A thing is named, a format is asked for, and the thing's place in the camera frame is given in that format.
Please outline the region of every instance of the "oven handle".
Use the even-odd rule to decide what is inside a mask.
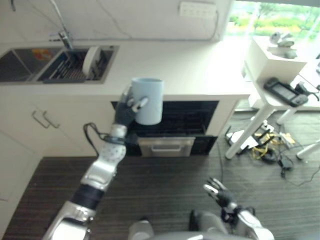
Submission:
[[[152,152],[180,152],[182,150],[181,145],[177,145],[177,148],[155,148],[157,145],[151,146]]]

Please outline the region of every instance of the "window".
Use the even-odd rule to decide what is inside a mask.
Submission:
[[[298,42],[320,41],[320,8],[267,2],[236,1],[226,36],[270,36],[291,32]]]

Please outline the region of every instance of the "cup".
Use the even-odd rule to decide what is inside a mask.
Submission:
[[[135,121],[142,125],[155,125],[161,122],[163,108],[164,81],[149,77],[135,77],[132,79],[132,96],[135,102],[143,97],[148,103],[142,107]]]

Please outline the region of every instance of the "oven door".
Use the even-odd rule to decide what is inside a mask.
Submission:
[[[143,157],[189,157],[195,137],[139,137]]]

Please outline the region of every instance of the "dark striped floor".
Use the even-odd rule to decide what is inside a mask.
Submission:
[[[246,126],[248,120],[243,119],[251,115],[236,113],[230,121],[232,129]],[[270,122],[277,117],[279,113],[271,116]],[[297,113],[285,124],[285,130],[301,144],[312,143],[320,137],[320,114]],[[224,155],[228,145],[223,138],[218,143]],[[192,209],[219,214],[216,203],[202,189],[209,176],[221,177],[218,145],[207,157],[125,158],[91,225],[92,238],[124,240],[130,224],[142,216],[161,233],[186,230]],[[298,150],[285,153],[294,162],[294,170],[286,175],[294,183],[310,179],[320,164],[319,151],[298,161]],[[93,159],[44,158],[3,239],[40,239],[50,217],[72,195]],[[256,208],[257,217],[276,239],[292,240],[320,230],[320,174],[311,183],[296,187],[280,177],[279,166],[251,159],[248,154],[222,160],[225,185],[240,204]]]

